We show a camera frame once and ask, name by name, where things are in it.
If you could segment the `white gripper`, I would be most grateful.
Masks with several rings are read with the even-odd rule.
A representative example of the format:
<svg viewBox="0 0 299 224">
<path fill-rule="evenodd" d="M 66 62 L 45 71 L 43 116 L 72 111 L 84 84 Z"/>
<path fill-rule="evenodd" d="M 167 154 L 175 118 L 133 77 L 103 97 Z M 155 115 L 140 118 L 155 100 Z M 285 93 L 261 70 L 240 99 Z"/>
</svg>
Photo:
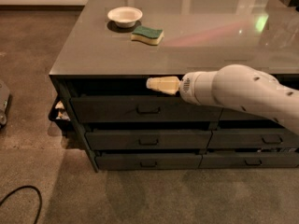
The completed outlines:
<svg viewBox="0 0 299 224">
<path fill-rule="evenodd" d="M 150 77 L 146 87 L 169 95 L 175 95 L 179 90 L 180 97 L 193 105 L 217 105 L 212 90 L 216 74 L 216 71 L 191 72 L 181 81 L 178 77 Z"/>
</svg>

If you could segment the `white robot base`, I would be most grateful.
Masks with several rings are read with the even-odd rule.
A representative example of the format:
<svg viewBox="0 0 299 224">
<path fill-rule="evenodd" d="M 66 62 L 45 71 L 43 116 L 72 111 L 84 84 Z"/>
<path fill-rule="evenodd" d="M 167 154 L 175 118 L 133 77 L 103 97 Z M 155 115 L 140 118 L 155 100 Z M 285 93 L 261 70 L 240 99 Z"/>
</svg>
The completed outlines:
<svg viewBox="0 0 299 224">
<path fill-rule="evenodd" d="M 10 98 L 10 90 L 5 82 L 0 79 L 0 128 L 7 124 L 7 106 Z"/>
</svg>

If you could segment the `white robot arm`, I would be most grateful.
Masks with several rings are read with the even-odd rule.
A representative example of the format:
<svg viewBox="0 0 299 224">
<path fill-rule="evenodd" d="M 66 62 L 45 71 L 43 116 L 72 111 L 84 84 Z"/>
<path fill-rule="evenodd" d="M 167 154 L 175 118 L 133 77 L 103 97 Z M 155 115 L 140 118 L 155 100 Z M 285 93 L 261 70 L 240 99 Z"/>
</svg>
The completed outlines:
<svg viewBox="0 0 299 224">
<path fill-rule="evenodd" d="M 151 77 L 153 91 L 180 97 L 194 105 L 233 109 L 271 119 L 299 134 L 299 90 L 281 85 L 273 76 L 242 64 L 218 71 L 190 72 L 184 77 Z"/>
</svg>

